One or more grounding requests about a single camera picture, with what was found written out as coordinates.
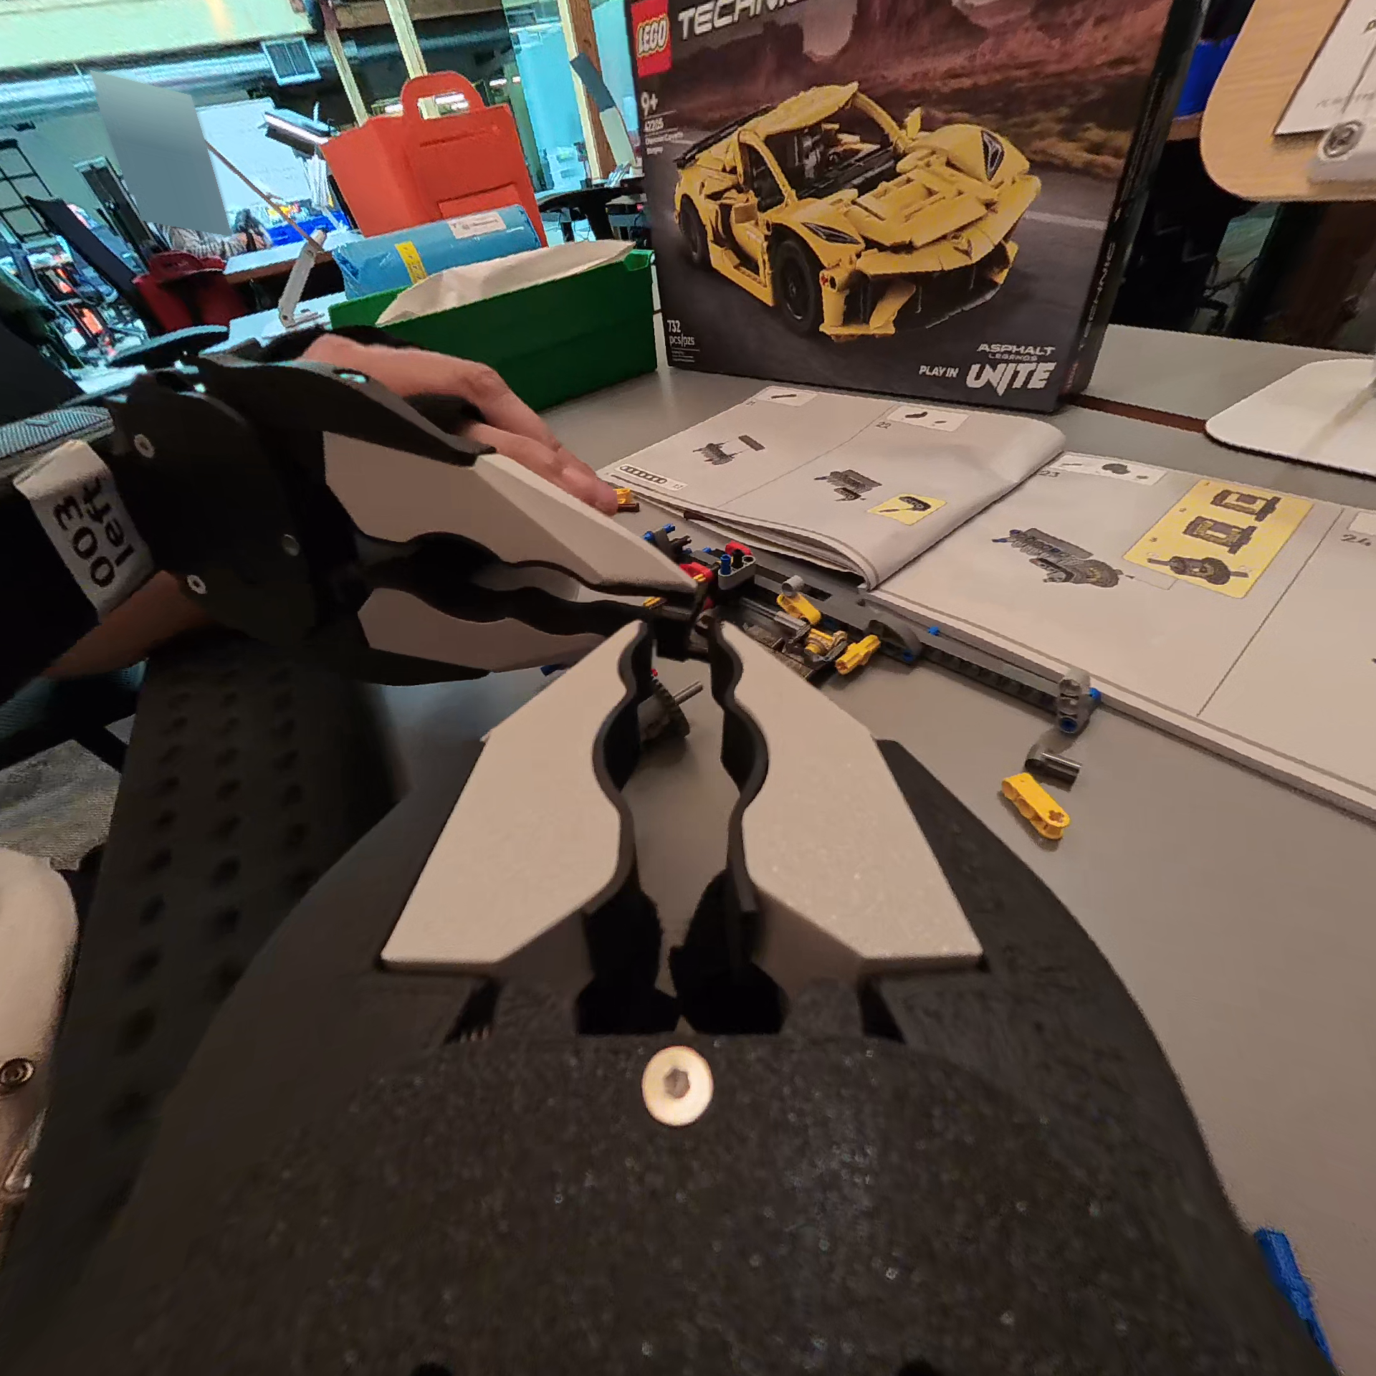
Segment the grey lego gear assembly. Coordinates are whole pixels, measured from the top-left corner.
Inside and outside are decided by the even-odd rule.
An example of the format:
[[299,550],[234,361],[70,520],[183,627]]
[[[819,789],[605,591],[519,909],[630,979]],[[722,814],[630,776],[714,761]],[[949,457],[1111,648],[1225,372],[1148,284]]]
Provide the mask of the grey lego gear assembly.
[[682,687],[666,681],[658,667],[638,695],[638,745],[658,752],[688,738],[684,708],[706,691],[702,680],[684,680]]

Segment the yellow car lego set box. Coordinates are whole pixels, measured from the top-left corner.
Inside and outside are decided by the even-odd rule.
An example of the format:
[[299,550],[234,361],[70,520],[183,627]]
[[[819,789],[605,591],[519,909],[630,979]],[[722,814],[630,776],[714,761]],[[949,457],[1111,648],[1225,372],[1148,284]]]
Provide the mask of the yellow car lego set box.
[[625,3],[666,364],[1049,414],[1205,3]]

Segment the black perforated foam pad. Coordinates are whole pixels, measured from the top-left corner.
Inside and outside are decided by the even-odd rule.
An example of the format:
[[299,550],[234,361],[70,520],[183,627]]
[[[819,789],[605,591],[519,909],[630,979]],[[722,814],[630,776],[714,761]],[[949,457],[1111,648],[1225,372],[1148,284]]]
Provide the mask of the black perforated foam pad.
[[365,691],[230,636],[150,657],[44,1084],[4,1327],[83,1277],[127,1200],[199,1217],[384,1064],[361,899],[474,761],[468,687]]

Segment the wooden document stand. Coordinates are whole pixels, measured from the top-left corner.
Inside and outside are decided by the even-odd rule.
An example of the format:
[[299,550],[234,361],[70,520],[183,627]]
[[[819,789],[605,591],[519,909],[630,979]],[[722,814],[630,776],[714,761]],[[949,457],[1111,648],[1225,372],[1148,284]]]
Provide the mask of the wooden document stand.
[[[1199,161],[1217,187],[1267,205],[1372,205],[1376,119],[1277,138],[1304,70],[1344,0],[1255,0],[1199,115]],[[1304,364],[1217,413],[1205,434],[1247,457],[1376,475],[1372,356]]]

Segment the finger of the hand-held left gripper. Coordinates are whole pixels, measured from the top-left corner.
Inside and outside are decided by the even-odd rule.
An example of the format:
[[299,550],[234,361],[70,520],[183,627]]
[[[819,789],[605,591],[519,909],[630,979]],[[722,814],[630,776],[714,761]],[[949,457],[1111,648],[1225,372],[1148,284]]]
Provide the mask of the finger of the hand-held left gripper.
[[355,611],[365,667],[361,680],[484,680],[508,672],[570,667],[638,631],[652,611],[672,607],[672,582],[625,582],[611,591],[573,586],[570,596],[547,586],[464,586],[472,596],[457,611],[437,611],[428,598],[379,586]]
[[698,582],[611,514],[509,457],[444,459],[321,434],[321,482],[376,543],[464,540],[508,567],[553,567],[591,591],[698,596]]

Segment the red office chair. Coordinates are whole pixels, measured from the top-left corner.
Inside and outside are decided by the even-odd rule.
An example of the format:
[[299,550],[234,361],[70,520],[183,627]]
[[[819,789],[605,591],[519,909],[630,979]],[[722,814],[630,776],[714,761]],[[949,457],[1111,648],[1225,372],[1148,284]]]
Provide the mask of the red office chair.
[[246,317],[242,297],[227,284],[227,261],[219,256],[157,253],[133,281],[133,292],[159,334],[227,328]]

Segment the yellow lego connector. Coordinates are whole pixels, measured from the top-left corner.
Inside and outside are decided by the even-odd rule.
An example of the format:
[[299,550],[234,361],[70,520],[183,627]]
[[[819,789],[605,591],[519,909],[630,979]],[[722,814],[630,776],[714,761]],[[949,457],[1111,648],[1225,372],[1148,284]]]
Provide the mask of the yellow lego connector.
[[1001,798],[1025,820],[1034,833],[1046,841],[1059,841],[1070,829],[1063,806],[1034,778],[1034,776],[1007,776],[1001,781]]

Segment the blue plastic bin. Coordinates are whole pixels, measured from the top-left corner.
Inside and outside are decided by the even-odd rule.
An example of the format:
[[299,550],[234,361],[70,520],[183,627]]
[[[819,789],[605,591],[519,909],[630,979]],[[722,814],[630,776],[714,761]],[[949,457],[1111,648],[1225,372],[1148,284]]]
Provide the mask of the blue plastic bin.
[[1287,1310],[1296,1314],[1296,1319],[1304,1325],[1308,1341],[1320,1349],[1326,1369],[1336,1369],[1326,1333],[1324,1333],[1320,1314],[1316,1314],[1316,1293],[1311,1293],[1311,1284],[1296,1262],[1291,1241],[1281,1230],[1255,1230],[1252,1241],[1264,1256],[1267,1282],[1287,1300]]

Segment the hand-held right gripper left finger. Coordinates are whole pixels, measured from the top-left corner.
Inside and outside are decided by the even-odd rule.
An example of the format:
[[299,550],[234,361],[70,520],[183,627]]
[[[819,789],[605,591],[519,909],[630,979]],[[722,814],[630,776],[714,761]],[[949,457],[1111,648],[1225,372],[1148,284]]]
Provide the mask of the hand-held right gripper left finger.
[[658,982],[625,781],[640,757],[644,621],[614,631],[497,724],[387,942],[387,975],[457,975],[578,998]]

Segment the blue wrapped roll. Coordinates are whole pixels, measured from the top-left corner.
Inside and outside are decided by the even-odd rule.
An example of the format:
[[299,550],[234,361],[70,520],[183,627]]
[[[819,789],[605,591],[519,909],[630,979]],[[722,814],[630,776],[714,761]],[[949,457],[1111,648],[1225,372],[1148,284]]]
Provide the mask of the blue wrapped roll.
[[538,253],[542,237],[526,209],[450,216],[406,231],[361,237],[331,253],[348,301],[414,288],[437,272]]

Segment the white desk lamp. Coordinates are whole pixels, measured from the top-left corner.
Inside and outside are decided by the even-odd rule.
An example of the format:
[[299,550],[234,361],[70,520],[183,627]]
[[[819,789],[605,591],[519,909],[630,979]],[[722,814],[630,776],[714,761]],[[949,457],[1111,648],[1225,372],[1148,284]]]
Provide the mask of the white desk lamp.
[[299,237],[299,256],[286,272],[286,284],[282,284],[282,297],[280,297],[280,328],[282,330],[299,330],[308,325],[319,325],[321,317],[304,306],[304,292],[308,292],[308,281],[319,264],[328,264],[328,231],[308,231],[282,199],[276,199],[267,187],[259,187],[254,181],[246,181],[214,144],[208,144],[208,152],[242,184],[252,187],[262,205],[276,209],[276,216]]

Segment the lego instruction booklet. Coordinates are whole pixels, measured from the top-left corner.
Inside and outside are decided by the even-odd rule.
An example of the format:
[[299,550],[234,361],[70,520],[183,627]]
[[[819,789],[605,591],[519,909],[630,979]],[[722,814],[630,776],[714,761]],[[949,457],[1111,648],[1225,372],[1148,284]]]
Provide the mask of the lego instruction booklet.
[[848,578],[881,621],[1372,820],[1372,510],[1078,457],[1041,419],[760,386],[601,479]]

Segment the person's white shirt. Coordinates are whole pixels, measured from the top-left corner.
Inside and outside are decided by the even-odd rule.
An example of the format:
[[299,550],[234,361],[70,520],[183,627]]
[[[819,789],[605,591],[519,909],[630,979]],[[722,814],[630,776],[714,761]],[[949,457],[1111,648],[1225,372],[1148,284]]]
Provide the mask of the person's white shirt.
[[52,1099],[52,1058],[78,942],[66,881],[0,851],[0,1206],[29,1193]]

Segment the green plastic bin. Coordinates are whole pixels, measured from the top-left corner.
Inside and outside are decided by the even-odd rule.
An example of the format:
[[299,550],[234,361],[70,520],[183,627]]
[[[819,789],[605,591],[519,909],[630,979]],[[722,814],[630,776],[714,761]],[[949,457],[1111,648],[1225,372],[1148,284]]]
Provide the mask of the green plastic bin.
[[376,328],[406,349],[486,364],[535,413],[658,368],[652,256],[638,249],[573,281],[379,328],[396,297],[341,301],[331,306],[331,328]]

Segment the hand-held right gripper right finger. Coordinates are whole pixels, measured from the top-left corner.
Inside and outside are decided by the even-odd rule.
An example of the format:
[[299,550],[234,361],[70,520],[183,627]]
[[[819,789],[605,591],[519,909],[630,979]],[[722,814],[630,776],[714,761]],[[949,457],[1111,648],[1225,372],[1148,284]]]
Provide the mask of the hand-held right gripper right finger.
[[819,982],[978,968],[973,935],[881,741],[738,627],[708,636],[727,840],[747,963],[784,998]]

